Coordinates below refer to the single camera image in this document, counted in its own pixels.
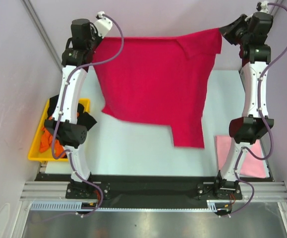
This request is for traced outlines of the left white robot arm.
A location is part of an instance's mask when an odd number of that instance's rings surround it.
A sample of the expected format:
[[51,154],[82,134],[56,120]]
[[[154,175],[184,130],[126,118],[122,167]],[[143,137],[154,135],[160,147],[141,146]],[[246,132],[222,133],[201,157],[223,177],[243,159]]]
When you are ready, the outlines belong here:
[[80,92],[92,61],[93,53],[111,30],[113,23],[106,17],[94,23],[88,19],[76,19],[71,24],[71,37],[62,53],[62,83],[57,105],[44,126],[53,136],[52,146],[58,141],[63,147],[59,155],[52,150],[52,156],[59,159],[66,155],[72,173],[66,189],[67,199],[88,199],[98,192],[91,184],[91,172],[87,166],[84,142],[96,120],[87,112],[78,112]]

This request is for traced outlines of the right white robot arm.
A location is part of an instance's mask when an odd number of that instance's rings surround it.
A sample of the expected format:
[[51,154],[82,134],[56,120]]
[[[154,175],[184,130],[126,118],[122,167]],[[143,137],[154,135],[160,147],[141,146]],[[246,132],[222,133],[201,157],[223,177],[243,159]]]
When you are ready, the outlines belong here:
[[251,16],[242,14],[231,24],[219,28],[224,39],[231,45],[240,46],[240,75],[244,79],[245,101],[241,117],[233,119],[229,125],[230,149],[213,186],[213,194],[218,199],[231,198],[239,191],[240,169],[246,153],[256,140],[270,133],[274,125],[266,106],[271,48],[265,41],[272,25],[272,15],[255,12]]

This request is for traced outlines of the crimson red t shirt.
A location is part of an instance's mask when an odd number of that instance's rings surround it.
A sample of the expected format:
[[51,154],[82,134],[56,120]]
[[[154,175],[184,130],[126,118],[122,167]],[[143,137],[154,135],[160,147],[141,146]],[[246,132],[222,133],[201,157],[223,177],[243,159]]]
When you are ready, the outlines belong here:
[[217,28],[177,37],[105,38],[94,55],[103,113],[169,126],[174,146],[204,148],[208,79],[221,48]]

